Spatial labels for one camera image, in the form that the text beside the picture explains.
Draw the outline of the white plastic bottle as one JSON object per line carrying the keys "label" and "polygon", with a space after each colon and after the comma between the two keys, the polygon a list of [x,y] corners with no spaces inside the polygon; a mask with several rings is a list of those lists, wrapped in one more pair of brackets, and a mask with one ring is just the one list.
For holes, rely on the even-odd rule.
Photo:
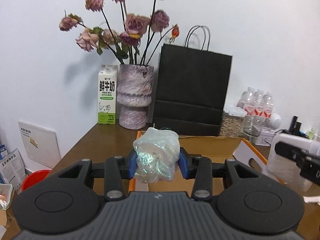
{"label": "white plastic bottle", "polygon": [[319,157],[319,141],[286,133],[279,133],[275,135],[272,140],[266,165],[266,169],[269,174],[287,183],[291,188],[302,192],[308,191],[313,182],[299,176],[299,169],[295,162],[275,153],[275,145],[280,141],[301,148],[307,153],[317,157]]}

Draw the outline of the cardboard box orange red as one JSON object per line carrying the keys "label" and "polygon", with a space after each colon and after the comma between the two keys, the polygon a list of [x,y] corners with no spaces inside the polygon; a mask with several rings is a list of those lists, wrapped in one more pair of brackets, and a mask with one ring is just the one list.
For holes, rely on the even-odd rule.
{"label": "cardboard box orange red", "polygon": [[[244,138],[228,137],[196,137],[179,136],[180,146],[189,154],[200,154],[208,157],[214,163],[224,163],[226,159],[237,159],[257,171],[265,174],[270,148],[254,146]],[[129,182],[129,191],[185,191],[191,195],[194,180],[183,179],[179,170],[171,182],[158,181],[153,184],[143,184],[135,179]]]}

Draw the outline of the clear seed storage container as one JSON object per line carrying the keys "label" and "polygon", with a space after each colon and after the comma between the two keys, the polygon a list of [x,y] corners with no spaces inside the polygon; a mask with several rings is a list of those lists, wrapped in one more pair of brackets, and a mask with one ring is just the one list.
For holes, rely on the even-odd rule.
{"label": "clear seed storage container", "polygon": [[240,133],[245,116],[246,111],[242,108],[224,105],[219,136],[236,138]]}

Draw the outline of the purple marbled vase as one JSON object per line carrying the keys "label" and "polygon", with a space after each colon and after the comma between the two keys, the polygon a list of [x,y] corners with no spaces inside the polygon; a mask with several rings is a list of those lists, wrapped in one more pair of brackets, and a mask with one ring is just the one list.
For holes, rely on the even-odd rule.
{"label": "purple marbled vase", "polygon": [[117,103],[121,127],[137,130],[146,125],[148,107],[152,103],[153,70],[152,66],[119,66]]}

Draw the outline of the water bottle middle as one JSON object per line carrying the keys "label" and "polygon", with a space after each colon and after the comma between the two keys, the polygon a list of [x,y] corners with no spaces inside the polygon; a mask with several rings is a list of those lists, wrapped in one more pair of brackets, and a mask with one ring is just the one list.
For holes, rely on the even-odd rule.
{"label": "water bottle middle", "polygon": [[264,104],[263,104],[263,96],[264,96],[264,91],[257,89],[256,92],[253,94],[253,111],[252,115],[255,116],[261,116],[263,109],[264,109]]}

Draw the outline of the white paper slip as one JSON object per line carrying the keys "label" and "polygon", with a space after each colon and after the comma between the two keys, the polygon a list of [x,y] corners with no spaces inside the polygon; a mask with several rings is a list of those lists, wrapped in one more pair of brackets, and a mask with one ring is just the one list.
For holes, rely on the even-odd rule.
{"label": "white paper slip", "polygon": [[303,199],[305,203],[316,203],[320,205],[320,196],[304,196]]}

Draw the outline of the empty glass cup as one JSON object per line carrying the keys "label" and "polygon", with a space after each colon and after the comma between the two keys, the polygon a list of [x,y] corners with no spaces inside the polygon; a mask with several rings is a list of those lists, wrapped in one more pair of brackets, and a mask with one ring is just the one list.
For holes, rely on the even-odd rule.
{"label": "empty glass cup", "polygon": [[247,115],[242,126],[242,133],[249,142],[255,143],[261,134],[263,126],[264,119],[262,116]]}

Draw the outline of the dried pink rose bouquet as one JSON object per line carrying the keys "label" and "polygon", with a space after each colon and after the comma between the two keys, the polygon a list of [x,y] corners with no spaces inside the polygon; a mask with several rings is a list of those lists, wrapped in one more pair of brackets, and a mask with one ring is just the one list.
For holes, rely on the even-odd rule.
{"label": "dried pink rose bouquet", "polygon": [[170,25],[169,15],[161,9],[152,5],[150,16],[142,16],[129,13],[126,0],[112,0],[118,3],[123,20],[123,32],[113,30],[108,20],[105,21],[106,29],[102,27],[90,28],[86,26],[83,19],[76,14],[65,14],[59,23],[60,31],[70,31],[78,26],[83,27],[76,39],[76,44],[84,51],[95,50],[99,55],[105,50],[110,50],[116,59],[124,64],[128,60],[130,64],[146,66],[151,57],[147,55],[148,49],[156,34],[159,35],[158,42],[161,43],[167,34],[170,35],[169,42],[172,43],[179,36],[178,25]]}

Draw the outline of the red bucket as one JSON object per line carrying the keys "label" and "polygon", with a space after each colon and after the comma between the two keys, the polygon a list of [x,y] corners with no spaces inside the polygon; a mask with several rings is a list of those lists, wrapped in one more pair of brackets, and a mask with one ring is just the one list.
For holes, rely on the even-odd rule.
{"label": "red bucket", "polygon": [[39,170],[36,172],[33,172],[29,174],[22,184],[22,191],[25,191],[26,189],[30,188],[31,186],[43,181],[48,174],[51,172],[51,170]]}

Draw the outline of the iridescent white plastic bag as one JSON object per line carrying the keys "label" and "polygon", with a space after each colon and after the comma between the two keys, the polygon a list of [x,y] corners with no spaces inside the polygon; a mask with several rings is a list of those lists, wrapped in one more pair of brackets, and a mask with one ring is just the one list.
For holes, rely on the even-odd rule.
{"label": "iridescent white plastic bag", "polygon": [[149,127],[133,142],[133,149],[137,153],[137,181],[145,184],[173,181],[180,158],[180,142],[176,132]]}

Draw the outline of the black upright device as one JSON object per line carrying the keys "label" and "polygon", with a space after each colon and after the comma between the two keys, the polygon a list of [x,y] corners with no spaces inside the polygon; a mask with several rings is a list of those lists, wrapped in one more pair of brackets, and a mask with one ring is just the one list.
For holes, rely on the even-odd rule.
{"label": "black upright device", "polygon": [[301,127],[301,122],[298,122],[298,117],[293,116],[291,120],[291,124],[289,127],[289,133],[292,135],[300,136],[300,127]]}

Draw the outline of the stack of booklets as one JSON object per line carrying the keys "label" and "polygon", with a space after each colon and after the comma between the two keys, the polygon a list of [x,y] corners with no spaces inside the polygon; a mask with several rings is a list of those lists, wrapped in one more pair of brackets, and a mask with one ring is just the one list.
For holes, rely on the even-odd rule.
{"label": "stack of booklets", "polygon": [[15,191],[18,191],[27,177],[25,166],[16,148],[8,152],[5,145],[1,145],[1,183],[11,184]]}

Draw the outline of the white round speaker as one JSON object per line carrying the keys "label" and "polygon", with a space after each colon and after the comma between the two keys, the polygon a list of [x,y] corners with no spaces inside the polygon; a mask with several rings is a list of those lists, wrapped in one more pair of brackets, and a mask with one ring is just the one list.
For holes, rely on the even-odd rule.
{"label": "white round speaker", "polygon": [[278,129],[281,126],[281,117],[277,113],[272,113],[269,121],[268,121],[268,127],[270,129]]}

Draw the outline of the water bottle left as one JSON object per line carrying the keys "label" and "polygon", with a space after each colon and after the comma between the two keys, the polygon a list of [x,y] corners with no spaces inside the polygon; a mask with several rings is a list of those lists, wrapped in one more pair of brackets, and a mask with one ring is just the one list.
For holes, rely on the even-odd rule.
{"label": "water bottle left", "polygon": [[239,99],[237,106],[244,109],[246,105],[251,105],[254,92],[254,88],[248,87],[247,90],[242,93],[242,96]]}

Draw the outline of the white wall panel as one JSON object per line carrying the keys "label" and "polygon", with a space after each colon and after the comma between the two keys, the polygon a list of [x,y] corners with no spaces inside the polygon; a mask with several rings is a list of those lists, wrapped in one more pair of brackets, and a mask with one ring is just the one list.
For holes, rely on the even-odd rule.
{"label": "white wall panel", "polygon": [[28,158],[48,168],[54,168],[61,160],[56,132],[50,129],[18,122]]}

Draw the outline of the green white milk carton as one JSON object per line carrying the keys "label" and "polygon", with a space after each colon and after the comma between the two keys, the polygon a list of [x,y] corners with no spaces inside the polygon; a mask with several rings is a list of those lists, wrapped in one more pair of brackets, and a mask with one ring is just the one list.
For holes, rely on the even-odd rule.
{"label": "green white milk carton", "polygon": [[98,123],[114,125],[117,105],[117,65],[101,66],[98,74]]}

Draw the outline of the black paper shopping bag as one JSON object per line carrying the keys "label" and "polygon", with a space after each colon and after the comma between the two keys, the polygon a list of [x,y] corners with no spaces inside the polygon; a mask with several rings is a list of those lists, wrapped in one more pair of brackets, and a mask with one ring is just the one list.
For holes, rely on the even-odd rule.
{"label": "black paper shopping bag", "polygon": [[193,26],[187,38],[197,29],[204,32],[201,49],[189,48],[188,41],[161,48],[152,122],[180,135],[218,136],[232,57],[209,51],[205,25]]}

